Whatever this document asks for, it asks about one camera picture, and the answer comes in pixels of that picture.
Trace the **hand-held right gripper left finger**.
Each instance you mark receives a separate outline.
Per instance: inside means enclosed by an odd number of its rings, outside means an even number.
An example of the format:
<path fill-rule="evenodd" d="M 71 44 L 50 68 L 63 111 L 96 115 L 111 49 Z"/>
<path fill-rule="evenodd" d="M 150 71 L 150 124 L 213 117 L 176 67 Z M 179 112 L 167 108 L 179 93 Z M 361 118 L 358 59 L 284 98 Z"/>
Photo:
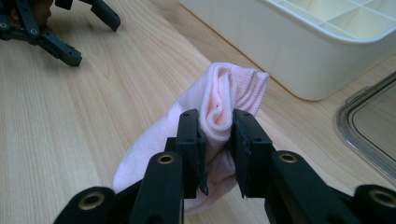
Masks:
<path fill-rule="evenodd" d="M 207 139 L 199 124 L 197 109 L 187 110 L 180 114 L 177 124 L 177 135 L 167 140 L 173 146 L 167 150 L 181 156 L 183 164 L 184 198 L 195 199 L 197 191 L 208 194 L 205 153 Z"/>

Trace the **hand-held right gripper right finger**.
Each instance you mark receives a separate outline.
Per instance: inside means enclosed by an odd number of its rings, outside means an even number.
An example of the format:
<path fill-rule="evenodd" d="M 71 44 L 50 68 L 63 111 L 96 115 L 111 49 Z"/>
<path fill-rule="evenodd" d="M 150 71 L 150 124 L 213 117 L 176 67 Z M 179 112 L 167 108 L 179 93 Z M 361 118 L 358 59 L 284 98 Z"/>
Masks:
<path fill-rule="evenodd" d="M 265 198 L 269 187 L 268 164 L 273 141 L 247 111 L 233 111 L 232 155 L 242 197 Z"/>

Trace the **pink sock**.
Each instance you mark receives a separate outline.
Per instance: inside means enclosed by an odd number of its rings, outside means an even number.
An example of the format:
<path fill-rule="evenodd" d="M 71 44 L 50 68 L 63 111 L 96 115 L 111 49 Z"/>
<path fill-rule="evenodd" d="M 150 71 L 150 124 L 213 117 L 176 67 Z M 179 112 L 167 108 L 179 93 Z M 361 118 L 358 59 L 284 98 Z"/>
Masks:
<path fill-rule="evenodd" d="M 143 178 L 151 156 L 164 150 L 166 140 L 177 135 L 179 116 L 191 109 L 207 139 L 205 169 L 208 193 L 199 192 L 184 202 L 187 215 L 202 212 L 236 186 L 231 150 L 233 111 L 255 115 L 261 105 L 269 75 L 232 63 L 212 63 L 168 112 L 149 127 L 120 161 L 113 189 L 120 192 Z"/>

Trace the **white divided storage box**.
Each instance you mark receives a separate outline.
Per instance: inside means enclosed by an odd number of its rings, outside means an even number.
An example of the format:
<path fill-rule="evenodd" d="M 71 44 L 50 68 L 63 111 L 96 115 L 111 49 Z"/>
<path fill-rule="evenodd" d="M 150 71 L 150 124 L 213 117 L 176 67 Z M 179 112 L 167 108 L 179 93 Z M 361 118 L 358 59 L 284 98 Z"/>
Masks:
<path fill-rule="evenodd" d="M 396 53 L 396 0 L 178 0 L 295 96 L 317 101 Z"/>

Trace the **transparent flat box lid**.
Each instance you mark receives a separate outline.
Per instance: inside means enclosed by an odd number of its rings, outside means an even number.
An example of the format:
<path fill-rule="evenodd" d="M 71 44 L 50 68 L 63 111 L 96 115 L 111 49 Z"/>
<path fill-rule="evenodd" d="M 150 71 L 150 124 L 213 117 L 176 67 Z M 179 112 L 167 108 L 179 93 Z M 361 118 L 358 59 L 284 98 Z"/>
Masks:
<path fill-rule="evenodd" d="M 351 147 L 396 183 L 396 72 L 350 97 L 336 126 Z"/>

